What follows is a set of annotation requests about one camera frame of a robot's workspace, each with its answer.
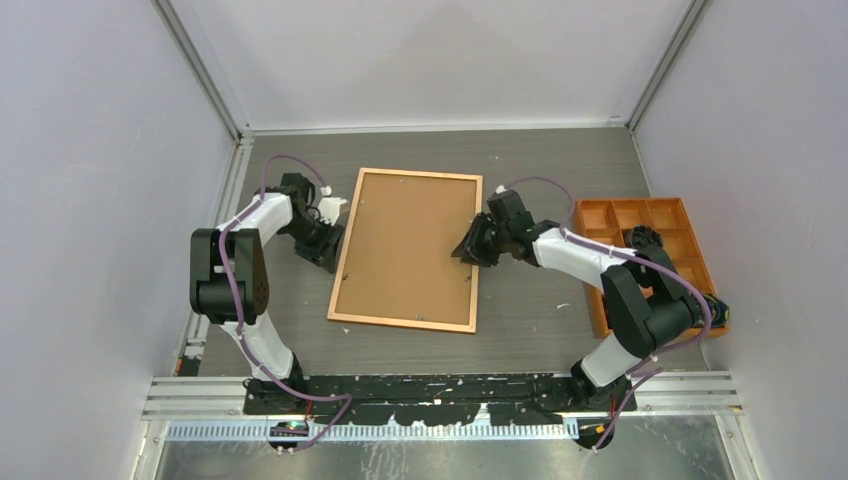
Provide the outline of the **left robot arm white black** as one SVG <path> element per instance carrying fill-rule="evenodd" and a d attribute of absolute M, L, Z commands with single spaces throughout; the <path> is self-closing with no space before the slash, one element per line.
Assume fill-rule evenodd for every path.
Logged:
<path fill-rule="evenodd" d="M 270 282 L 264 248 L 278 235 L 294 241 L 295 253 L 335 272 L 345 228 L 339 219 L 348 200 L 331 187 L 316 187 L 299 173 L 286 173 L 278 186 L 260 188 L 247 206 L 215 228 L 190 238 L 189 303 L 237 344 L 252 377 L 269 387 L 280 412 L 298 412 L 312 400 L 295 353 L 277 333 L 268 311 Z"/>

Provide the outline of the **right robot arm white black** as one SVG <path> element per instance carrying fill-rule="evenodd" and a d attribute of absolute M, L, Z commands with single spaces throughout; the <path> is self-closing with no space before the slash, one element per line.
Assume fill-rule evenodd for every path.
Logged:
<path fill-rule="evenodd" d="M 677 273 L 662 248 L 620 248 L 558 222 L 536 221 L 510 189 L 488 199 L 451 255 L 492 267 L 504 254 L 601 291 L 612 333 L 572 366 L 567 380 L 569 397 L 584 410 L 598 409 L 610 398 L 610 385 L 671 348 L 687 330 L 711 324 L 706 298 Z"/>

